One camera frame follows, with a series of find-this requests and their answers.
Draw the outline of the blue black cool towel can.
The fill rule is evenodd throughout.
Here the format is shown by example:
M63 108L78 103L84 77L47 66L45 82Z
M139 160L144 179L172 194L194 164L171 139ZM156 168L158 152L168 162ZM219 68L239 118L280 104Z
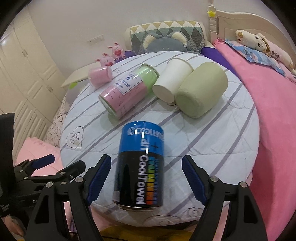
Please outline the blue black cool towel can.
M122 131L113 202L124 209L153 210L163 205L164 131L148 121L127 123Z

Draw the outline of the small pink cup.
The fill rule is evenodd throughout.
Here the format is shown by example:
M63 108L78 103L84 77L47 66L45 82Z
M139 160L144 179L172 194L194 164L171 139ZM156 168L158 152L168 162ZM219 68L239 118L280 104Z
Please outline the small pink cup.
M106 83L111 82L113 79L111 67L104 66L90 69L88 72L88 79L90 84L95 88L99 88Z

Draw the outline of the white paper cup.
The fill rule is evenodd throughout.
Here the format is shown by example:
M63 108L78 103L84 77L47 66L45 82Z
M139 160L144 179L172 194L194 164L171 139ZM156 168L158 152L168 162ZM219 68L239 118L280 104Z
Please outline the white paper cup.
M174 102L181 84L193 71L193 67L187 61L171 58L152 87L154 94L166 103Z

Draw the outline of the pink fleece blanket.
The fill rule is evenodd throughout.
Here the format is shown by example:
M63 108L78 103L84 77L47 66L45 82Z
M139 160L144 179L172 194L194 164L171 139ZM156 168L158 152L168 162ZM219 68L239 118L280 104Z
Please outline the pink fleece blanket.
M268 240L276 240L295 212L295 83L270 67L248 62L220 40L226 58L254 100L260 125L250 189Z

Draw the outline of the cream wardrobe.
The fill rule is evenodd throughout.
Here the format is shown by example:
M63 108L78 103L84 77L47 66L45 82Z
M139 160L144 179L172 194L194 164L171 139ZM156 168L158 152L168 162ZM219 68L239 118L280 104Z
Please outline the cream wardrobe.
M43 140L66 93L31 15L19 13L1 38L1 113L15 113L13 158L28 137Z

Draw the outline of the pink green towel canister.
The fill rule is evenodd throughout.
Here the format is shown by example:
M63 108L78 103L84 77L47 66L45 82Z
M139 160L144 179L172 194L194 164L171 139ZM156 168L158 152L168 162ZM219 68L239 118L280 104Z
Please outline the pink green towel canister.
M119 120L152 91L158 78L155 68L142 64L100 93L99 100Z

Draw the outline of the white nightstand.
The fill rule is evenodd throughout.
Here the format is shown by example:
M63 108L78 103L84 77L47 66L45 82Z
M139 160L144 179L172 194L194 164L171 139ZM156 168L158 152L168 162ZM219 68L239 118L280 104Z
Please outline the white nightstand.
M88 79L88 72L90 69L99 68L100 62L94 62L89 65L86 65L80 69L75 70L61 85L61 87L67 87L74 82L79 82L81 80Z

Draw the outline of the pink bunny plush left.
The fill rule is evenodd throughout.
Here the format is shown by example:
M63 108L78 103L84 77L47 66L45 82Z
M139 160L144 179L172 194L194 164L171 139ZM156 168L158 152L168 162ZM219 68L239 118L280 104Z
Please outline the pink bunny plush left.
M102 53L102 56L100 58L96 58L95 59L96 62L100 63L101 67L105 67L105 66L112 66L115 64L114 59L109 56L107 53Z

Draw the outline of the pink bunny plush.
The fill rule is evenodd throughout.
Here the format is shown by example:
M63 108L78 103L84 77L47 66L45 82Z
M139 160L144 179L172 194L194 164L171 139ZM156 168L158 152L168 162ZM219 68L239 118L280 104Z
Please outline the pink bunny plush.
M125 50L117 42L114 42L113 46L108 46L108 49L111 49L111 56L114 61L119 61L120 59L125 59Z
M115 64L114 59L109 56L107 53L102 53L102 56L100 58L96 58L95 59L96 62L100 63L101 67L105 67L105 66L112 66Z

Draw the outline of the pink bunny plush right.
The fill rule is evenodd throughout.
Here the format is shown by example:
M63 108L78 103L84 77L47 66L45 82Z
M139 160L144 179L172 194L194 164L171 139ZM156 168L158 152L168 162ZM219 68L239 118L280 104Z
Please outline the pink bunny plush right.
M119 61L120 59L125 59L125 50L117 42L114 42L113 46L108 46L108 49L111 49L111 56L114 61Z

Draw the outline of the blue cartoon pillow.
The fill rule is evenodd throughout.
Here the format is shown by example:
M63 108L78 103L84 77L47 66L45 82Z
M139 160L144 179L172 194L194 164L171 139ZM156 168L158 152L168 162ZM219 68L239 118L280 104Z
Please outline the blue cartoon pillow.
M229 45L231 48L233 48L241 56L243 56L247 61L271 67L277 73L281 74L282 76L285 76L284 70L281 68L278 62L272 57L269 57L266 54L255 49L251 49L247 46L244 46L234 40L226 39L225 43Z

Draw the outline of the purple blanket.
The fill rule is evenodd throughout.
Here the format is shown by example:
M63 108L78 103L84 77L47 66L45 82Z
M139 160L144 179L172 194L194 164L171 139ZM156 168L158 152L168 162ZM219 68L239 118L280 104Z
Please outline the purple blanket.
M239 77L235 69L230 65L226 58L216 48L205 46L202 48L201 54L221 64L222 66L230 70L233 74L235 74L237 77Z

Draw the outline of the triangle pattern cushion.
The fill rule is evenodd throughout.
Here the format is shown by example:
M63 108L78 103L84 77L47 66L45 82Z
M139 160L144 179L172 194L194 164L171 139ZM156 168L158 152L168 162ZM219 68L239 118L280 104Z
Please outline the triangle pattern cushion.
M204 25L197 21L164 21L135 25L126 29L124 34L126 49L135 54L142 54L141 45L149 34L158 34L163 37L173 32L181 32L190 43L191 51L201 52L207 45L207 37Z

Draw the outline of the yellow star decoration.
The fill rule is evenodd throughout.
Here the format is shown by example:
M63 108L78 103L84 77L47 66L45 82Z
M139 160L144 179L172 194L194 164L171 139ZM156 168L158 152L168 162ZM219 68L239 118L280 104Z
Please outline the yellow star decoration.
M210 18L216 18L216 11L208 10L208 17Z

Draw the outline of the wall switch panel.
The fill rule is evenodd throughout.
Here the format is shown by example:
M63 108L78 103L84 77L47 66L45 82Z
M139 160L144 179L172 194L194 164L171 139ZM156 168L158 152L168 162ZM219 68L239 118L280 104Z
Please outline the wall switch panel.
M103 35L100 35L100 36L97 36L93 39L90 39L87 41L87 43L91 46L91 45L94 45L94 44L97 44L101 41L104 41L104 36Z

